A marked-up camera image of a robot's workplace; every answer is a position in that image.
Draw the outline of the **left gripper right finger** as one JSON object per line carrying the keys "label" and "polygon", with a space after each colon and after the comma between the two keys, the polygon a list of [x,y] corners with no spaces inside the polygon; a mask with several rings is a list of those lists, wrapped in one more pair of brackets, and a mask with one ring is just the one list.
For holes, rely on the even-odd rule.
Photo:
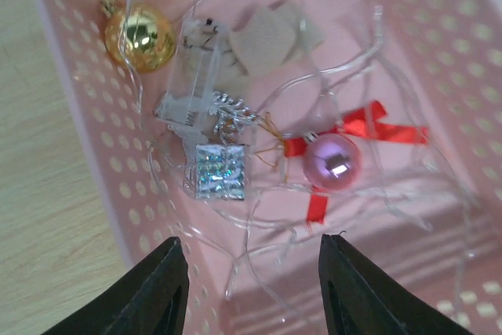
{"label": "left gripper right finger", "polygon": [[329,334],[469,334],[341,235],[321,238],[318,272]]}

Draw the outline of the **clear led string lights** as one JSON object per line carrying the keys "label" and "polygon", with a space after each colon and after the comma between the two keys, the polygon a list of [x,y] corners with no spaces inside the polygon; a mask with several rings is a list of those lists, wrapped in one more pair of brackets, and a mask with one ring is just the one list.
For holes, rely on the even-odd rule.
{"label": "clear led string lights", "polygon": [[[204,1],[191,0],[190,8],[183,13],[180,30],[175,32],[176,51],[173,58],[181,60],[187,68],[190,77],[187,93],[168,94],[176,98],[198,96],[205,103],[209,102],[214,91],[225,92],[234,98],[239,98],[245,86],[238,86],[235,90],[217,86],[223,42],[223,32],[220,27],[223,24],[220,19],[196,18],[196,9]],[[127,6],[137,3],[138,0],[125,0]],[[307,0],[298,0],[295,4],[309,17],[306,11]],[[414,162],[395,173],[384,172],[383,161],[377,150],[380,144],[386,143],[399,148],[410,146],[415,153],[439,153],[440,148],[430,133],[429,125],[407,76],[382,54],[383,43],[382,9],[376,7],[373,14],[373,37],[362,41],[360,54],[339,66],[326,69],[313,67],[307,75],[281,84],[259,107],[250,109],[256,113],[257,120],[246,127],[234,143],[246,147],[244,199],[248,202],[246,214],[234,216],[227,209],[219,209],[218,215],[224,224],[241,228],[245,237],[251,236],[254,231],[262,230],[268,234],[288,232],[289,238],[274,245],[265,242],[256,249],[244,246],[242,254],[233,257],[232,267],[235,271],[242,266],[252,267],[257,257],[271,252],[277,253],[279,261],[284,261],[294,246],[305,245],[319,238],[318,231],[299,236],[292,219],[260,220],[256,217],[255,211],[263,201],[265,192],[273,189],[284,189],[290,193],[303,192],[310,199],[311,185],[304,176],[302,160],[284,157],[283,140],[302,137],[309,132],[320,133],[331,129],[334,125],[340,125],[343,116],[349,111],[344,111],[341,107],[337,95],[339,86],[347,85],[358,76],[367,77],[373,66],[379,64],[402,92],[403,111],[408,119],[405,125],[426,126],[429,130],[428,144],[394,144],[353,138],[362,153],[362,171],[349,188],[327,195],[327,214],[334,197],[338,197],[341,203],[358,198],[376,199],[384,203],[384,212],[387,215],[430,230],[431,225],[423,217],[399,209],[397,201],[423,204],[428,199],[438,201],[453,196],[460,207],[460,219],[463,222],[459,254],[453,261],[456,269],[454,283],[457,296],[449,309],[437,311],[469,330],[471,326],[460,294],[464,288],[466,263],[471,257],[467,244],[472,234],[473,200],[470,192],[456,179],[453,171],[441,171],[433,162]],[[125,69],[131,83],[138,91],[142,91],[144,86],[139,73],[132,67]],[[339,82],[330,82],[329,76],[337,72],[343,72],[343,78]]]}

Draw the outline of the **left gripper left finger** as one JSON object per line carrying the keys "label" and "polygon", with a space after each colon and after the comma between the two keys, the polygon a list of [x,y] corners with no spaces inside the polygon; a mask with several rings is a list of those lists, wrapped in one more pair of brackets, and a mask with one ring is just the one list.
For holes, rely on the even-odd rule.
{"label": "left gripper left finger", "polygon": [[178,237],[166,239],[115,284],[47,334],[184,332],[188,265]]}

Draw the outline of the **pink plastic basket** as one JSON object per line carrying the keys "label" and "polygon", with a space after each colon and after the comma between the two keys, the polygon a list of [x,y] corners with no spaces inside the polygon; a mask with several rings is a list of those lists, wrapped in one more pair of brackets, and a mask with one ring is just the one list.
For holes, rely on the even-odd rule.
{"label": "pink plastic basket", "polygon": [[186,334],[324,334],[321,236],[341,233],[393,279],[475,334],[501,331],[501,0],[133,0],[176,22],[240,28],[296,3],[324,41],[254,80],[246,104],[285,137],[381,104],[426,145],[356,139],[364,170],[306,221],[299,158],[249,127],[246,200],[197,201],[184,149],[153,111],[182,60],[132,81],[108,56],[100,0],[36,0],[85,156],[125,262],[171,236],[189,265]]}

